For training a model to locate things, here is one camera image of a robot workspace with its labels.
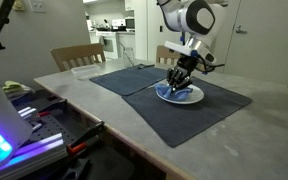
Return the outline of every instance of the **wooden chair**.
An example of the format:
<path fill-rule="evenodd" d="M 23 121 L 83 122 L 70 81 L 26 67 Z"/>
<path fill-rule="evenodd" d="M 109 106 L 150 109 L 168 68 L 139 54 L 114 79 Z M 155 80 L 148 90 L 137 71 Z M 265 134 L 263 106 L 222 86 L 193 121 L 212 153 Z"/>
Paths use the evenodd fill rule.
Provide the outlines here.
<path fill-rule="evenodd" d="M 163 45 L 157 46 L 156 62 L 174 65 L 176 61 L 181 57 L 178 52 L 171 52 Z"/>
<path fill-rule="evenodd" d="M 106 61 L 103 46 L 99 43 L 52 49 L 51 54 L 60 71 Z"/>

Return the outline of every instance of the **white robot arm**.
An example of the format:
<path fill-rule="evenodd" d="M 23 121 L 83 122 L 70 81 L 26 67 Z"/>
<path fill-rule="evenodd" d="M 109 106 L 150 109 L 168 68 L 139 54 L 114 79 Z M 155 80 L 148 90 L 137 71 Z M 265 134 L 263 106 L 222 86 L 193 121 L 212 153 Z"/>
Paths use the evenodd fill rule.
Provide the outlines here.
<path fill-rule="evenodd" d="M 215 67 L 216 58 L 210 52 L 210 46 L 222 26 L 225 10 L 218 4 L 208 4 L 204 0 L 180 2 L 178 0 L 157 0 L 164 21 L 171 31 L 191 34 L 184 46 L 166 42 L 165 46 L 181 53 L 177 66 L 169 69 L 167 80 L 173 90 L 182 89 L 191 84 L 190 74 L 200 63 L 205 72 Z"/>

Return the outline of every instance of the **table mat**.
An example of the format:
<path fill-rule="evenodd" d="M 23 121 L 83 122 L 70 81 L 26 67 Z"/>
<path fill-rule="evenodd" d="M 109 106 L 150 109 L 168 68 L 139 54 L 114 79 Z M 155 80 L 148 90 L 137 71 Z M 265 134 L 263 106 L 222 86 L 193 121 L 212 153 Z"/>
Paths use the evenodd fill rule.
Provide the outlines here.
<path fill-rule="evenodd" d="M 166 102 L 156 95 L 154 88 L 143 89 L 123 99 L 171 147 L 182 144 L 252 102 L 248 97 L 200 79 L 192 77 L 192 81 L 204 92 L 204 98 L 194 104 Z"/>
<path fill-rule="evenodd" d="M 166 71 L 163 69 L 154 67 L 138 69 L 135 66 L 95 77 L 90 79 L 90 81 L 119 95 L 127 96 L 144 89 L 165 77 Z"/>

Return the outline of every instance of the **gray tabletop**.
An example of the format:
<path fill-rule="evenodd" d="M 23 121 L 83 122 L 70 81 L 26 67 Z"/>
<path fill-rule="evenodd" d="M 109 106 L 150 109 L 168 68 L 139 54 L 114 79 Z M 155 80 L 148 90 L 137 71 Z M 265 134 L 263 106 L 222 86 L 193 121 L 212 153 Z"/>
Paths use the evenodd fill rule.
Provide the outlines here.
<path fill-rule="evenodd" d="M 102 74 L 124 68 L 119 60 L 99 66 Z M 253 102 L 176 148 L 167 146 L 119 95 L 77 80 L 70 71 L 35 80 L 89 117 L 106 122 L 116 134 L 145 149 L 161 164 L 170 164 L 194 178 L 288 179 L 288 88 L 218 73 L 195 72 L 194 76 Z"/>

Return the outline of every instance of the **desk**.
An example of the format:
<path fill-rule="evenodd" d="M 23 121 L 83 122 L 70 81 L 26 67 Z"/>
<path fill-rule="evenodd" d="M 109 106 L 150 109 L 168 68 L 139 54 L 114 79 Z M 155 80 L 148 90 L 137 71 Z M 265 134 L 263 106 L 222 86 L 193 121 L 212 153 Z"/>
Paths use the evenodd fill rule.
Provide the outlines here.
<path fill-rule="evenodd" d="M 102 73 L 124 68 L 120 60 L 99 66 Z M 166 172 L 169 179 L 288 179 L 287 87 L 194 73 L 253 102 L 176 148 L 167 146 L 119 95 L 90 81 L 76 80 L 70 71 L 35 81 L 90 119 L 104 121 L 113 136 Z"/>

